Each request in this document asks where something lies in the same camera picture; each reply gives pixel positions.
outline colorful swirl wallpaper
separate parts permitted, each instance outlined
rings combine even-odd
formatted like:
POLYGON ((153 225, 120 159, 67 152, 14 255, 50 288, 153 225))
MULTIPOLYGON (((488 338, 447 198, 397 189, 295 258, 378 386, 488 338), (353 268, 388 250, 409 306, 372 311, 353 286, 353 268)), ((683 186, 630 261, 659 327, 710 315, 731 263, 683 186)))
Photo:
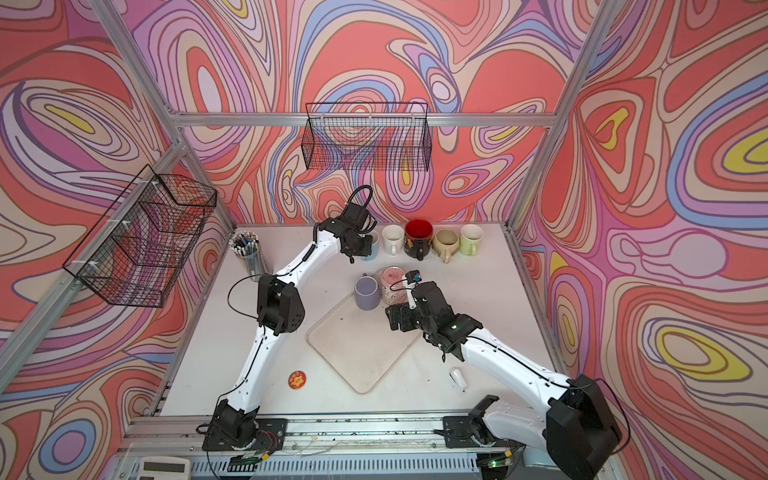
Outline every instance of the colorful swirl wallpaper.
POLYGON ((629 0, 516 221, 626 478, 768 478, 766 146, 768 3, 629 0))
POLYGON ((308 223, 341 213, 358 185, 375 188, 379 221, 504 221, 541 127, 460 127, 454 152, 432 148, 429 172, 307 170, 298 127, 187 127, 235 223, 308 223))
MULTIPOLYGON (((411 100, 435 112, 551 112, 597 8, 560 0, 116 6, 170 107, 185 112, 411 100)), ((322 220, 365 182, 376 185, 380 221, 503 221, 543 133, 434 128, 428 174, 354 174, 305 171, 302 130, 185 133, 237 223, 322 220)))
MULTIPOLYGON (((0 45, 2 346, 169 140, 87 1, 0 2, 0 45)), ((78 294, 0 395, 0 479, 99 475, 157 391, 224 231, 212 217, 162 310, 78 294)))
MULTIPOLYGON (((144 0, 115 5, 175 111, 301 112, 311 101, 553 111, 588 0, 144 0), (526 74, 535 71, 536 75, 526 74)), ((450 142, 455 135, 446 130, 450 142)))

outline black wire mesh basket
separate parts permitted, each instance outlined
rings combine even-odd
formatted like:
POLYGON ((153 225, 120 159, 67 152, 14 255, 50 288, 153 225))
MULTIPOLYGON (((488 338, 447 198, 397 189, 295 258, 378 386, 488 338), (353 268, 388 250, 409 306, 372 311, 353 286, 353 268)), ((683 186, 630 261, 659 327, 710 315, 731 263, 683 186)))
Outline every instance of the black wire mesh basket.
POLYGON ((160 308, 216 202, 212 187, 183 175, 155 174, 80 270, 70 271, 69 259, 65 269, 111 305, 160 308))
POLYGON ((428 171, 432 134, 422 102, 306 104, 307 170, 428 171))

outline orange badge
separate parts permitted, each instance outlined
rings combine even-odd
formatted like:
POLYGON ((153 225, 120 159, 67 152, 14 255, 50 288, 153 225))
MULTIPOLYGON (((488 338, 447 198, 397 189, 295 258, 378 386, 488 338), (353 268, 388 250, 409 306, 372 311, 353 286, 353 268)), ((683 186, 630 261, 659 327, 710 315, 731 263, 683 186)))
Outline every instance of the orange badge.
POLYGON ((298 390, 306 383, 306 375, 299 370, 290 374, 288 377, 288 386, 294 390, 298 390))

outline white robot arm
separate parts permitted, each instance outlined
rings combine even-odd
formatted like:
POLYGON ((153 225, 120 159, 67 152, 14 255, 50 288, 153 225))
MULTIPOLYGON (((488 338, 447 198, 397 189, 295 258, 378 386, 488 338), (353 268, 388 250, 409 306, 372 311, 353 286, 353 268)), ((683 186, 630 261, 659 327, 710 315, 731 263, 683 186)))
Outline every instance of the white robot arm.
MULTIPOLYGON (((304 318, 300 293, 306 281, 330 258, 344 253, 367 256, 376 222, 353 192, 338 218, 318 223, 313 241, 275 275, 259 279, 257 315, 263 327, 256 337, 235 388, 218 404, 210 429, 229 438, 234 448, 245 448, 255 438, 266 376, 287 333, 304 318)), ((605 398, 594 380, 571 380, 514 351, 483 325, 465 314, 453 313, 434 282, 420 283, 417 270, 406 278, 408 303, 386 309, 392 330, 419 328, 428 343, 463 362, 489 372, 517 393, 530 409, 511 406, 486 396, 469 414, 472 438, 479 445, 508 439, 547 449, 554 462, 574 479, 593 478, 621 440, 605 398)))
MULTIPOLYGON (((302 285, 306 284, 306 281, 339 251, 339 239, 328 231, 319 231, 317 239, 307 245, 285 268, 276 272, 275 277, 286 284, 296 286, 300 295, 302 285), (313 250, 312 253, 304 260, 310 250, 313 250)), ((243 412, 252 412, 259 408, 266 385, 266 376, 272 369, 277 352, 286 338, 286 335, 276 334, 274 329, 266 325, 263 329, 259 329, 243 369, 237 377, 237 383, 235 383, 237 388, 227 394, 227 403, 230 406, 243 412)))

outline pink patterned mug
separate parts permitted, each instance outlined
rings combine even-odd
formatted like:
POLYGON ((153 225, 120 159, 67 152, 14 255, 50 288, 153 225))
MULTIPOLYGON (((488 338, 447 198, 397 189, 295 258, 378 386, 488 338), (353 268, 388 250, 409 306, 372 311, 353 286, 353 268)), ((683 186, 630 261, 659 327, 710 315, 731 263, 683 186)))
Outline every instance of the pink patterned mug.
POLYGON ((397 303, 405 303, 408 301, 403 286, 402 278, 405 276, 406 271, 399 266, 390 266, 382 272, 382 281, 379 282, 382 291, 382 300, 387 305, 396 305, 397 303))

